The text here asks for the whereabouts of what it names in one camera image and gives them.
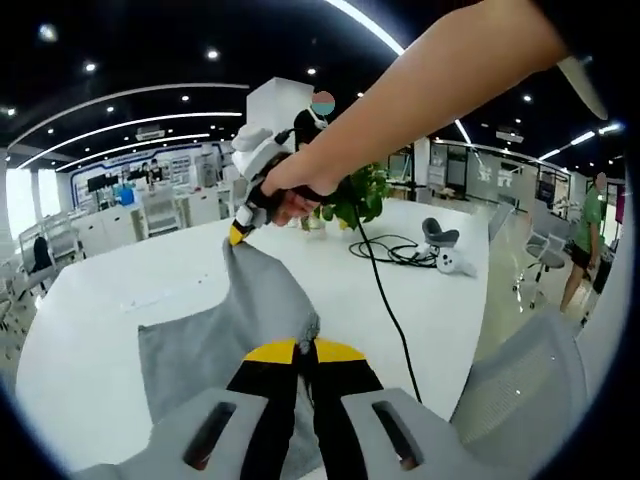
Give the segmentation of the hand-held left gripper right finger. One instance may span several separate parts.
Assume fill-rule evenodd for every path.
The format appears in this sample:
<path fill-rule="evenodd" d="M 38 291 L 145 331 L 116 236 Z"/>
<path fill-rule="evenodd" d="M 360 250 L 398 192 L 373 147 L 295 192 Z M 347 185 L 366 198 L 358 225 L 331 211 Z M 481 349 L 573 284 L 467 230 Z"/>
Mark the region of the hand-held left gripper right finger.
<path fill-rule="evenodd" d="M 513 479 L 460 443 L 453 426 L 400 388 L 382 386 L 365 356 L 313 343 L 314 431 L 329 479 Z"/>

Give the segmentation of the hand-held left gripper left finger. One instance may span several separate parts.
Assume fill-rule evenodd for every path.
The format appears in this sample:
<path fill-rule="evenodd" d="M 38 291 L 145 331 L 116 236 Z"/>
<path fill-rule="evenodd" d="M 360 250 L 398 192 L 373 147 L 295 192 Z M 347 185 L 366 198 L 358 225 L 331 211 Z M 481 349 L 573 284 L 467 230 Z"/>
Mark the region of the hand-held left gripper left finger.
<path fill-rule="evenodd" d="M 294 431 L 293 338 L 251 351 L 224 388 L 209 388 L 152 427 L 148 445 L 76 479 L 278 479 Z"/>

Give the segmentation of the person's right hand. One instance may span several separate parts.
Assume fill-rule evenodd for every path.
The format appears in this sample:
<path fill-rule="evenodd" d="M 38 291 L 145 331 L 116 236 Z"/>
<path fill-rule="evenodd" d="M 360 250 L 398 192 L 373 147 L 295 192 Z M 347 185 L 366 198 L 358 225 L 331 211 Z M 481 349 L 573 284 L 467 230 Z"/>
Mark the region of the person's right hand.
<path fill-rule="evenodd" d="M 317 202 L 296 194 L 294 187 L 306 185 L 319 195 L 329 195 L 344 177 L 357 169 L 341 147 L 316 142 L 307 145 L 272 169 L 262 184 L 261 190 L 268 197 L 276 191 L 285 192 L 272 222 L 284 226 L 293 218 L 308 216 L 317 207 Z"/>

